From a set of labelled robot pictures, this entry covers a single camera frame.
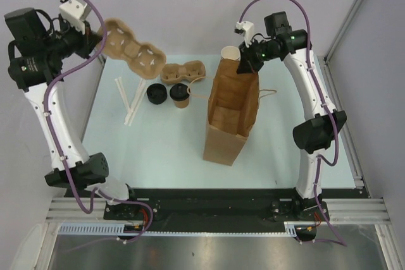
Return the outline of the brown paper bag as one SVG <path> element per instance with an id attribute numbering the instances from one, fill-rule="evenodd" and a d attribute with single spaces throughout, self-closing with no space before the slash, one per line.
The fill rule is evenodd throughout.
<path id="1" fill-rule="evenodd" d="M 212 163 L 232 166 L 256 122 L 259 101 L 275 94 L 261 90 L 257 73 L 238 74 L 239 61 L 221 59 L 213 78 L 208 101 L 206 136 L 202 158 Z"/>

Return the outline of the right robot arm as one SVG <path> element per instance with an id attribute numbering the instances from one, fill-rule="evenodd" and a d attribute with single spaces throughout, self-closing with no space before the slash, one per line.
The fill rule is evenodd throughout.
<path id="1" fill-rule="evenodd" d="M 347 121 L 327 97 L 316 70 L 315 55 L 308 29 L 293 30 L 284 11 L 265 17 L 267 35 L 256 40 L 253 23 L 238 21 L 235 33 L 243 36 L 239 46 L 238 74 L 258 73 L 264 63 L 279 59 L 288 69 L 296 85 L 304 111 L 304 123 L 292 134 L 300 150 L 300 168 L 292 198 L 292 213 L 307 220 L 321 202 L 320 173 L 323 153 L 337 144 L 338 134 Z"/>

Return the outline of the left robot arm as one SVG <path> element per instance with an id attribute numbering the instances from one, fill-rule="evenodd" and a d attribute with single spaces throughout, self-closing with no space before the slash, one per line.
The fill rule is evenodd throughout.
<path id="1" fill-rule="evenodd" d="M 33 107 L 51 155 L 51 172 L 45 176 L 50 187 L 87 190 L 118 204 L 126 219 L 135 218 L 140 204 L 130 198 L 129 187 L 109 175 L 103 153 L 89 155 L 71 124 L 65 106 L 63 60 L 76 54 L 88 59 L 102 37 L 91 30 L 76 29 L 62 15 L 59 30 L 46 28 L 41 18 L 54 20 L 46 12 L 22 8 L 5 14 L 14 39 L 8 45 L 8 73 Z"/>

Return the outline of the black coffee cup lid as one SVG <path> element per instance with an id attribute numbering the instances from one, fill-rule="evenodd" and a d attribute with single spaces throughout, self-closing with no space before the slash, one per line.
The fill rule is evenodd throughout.
<path id="1" fill-rule="evenodd" d="M 189 98 L 190 94 L 188 93 L 188 86 L 184 83 L 176 83 L 170 89 L 170 97 L 174 101 L 184 101 Z"/>

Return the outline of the brown pulp cup carrier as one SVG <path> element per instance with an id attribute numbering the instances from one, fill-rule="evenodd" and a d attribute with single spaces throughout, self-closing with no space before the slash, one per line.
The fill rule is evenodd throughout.
<path id="1" fill-rule="evenodd" d="M 107 38 L 102 53 L 125 61 L 129 69 L 146 80 L 155 79 L 166 64 L 165 53 L 148 42 L 139 42 L 130 27 L 118 18 L 104 20 Z"/>

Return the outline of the single brown paper cup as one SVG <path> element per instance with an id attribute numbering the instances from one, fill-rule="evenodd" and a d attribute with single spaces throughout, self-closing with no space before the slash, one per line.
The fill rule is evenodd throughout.
<path id="1" fill-rule="evenodd" d="M 173 102 L 174 102 L 174 105 L 175 105 L 177 108 L 179 108 L 179 109 L 184 109 L 184 108 L 186 108 L 186 107 L 189 105 L 190 97 L 187 97 L 187 98 L 185 98 L 185 99 L 183 99 L 183 100 L 181 100 L 181 101 L 174 99 Z"/>

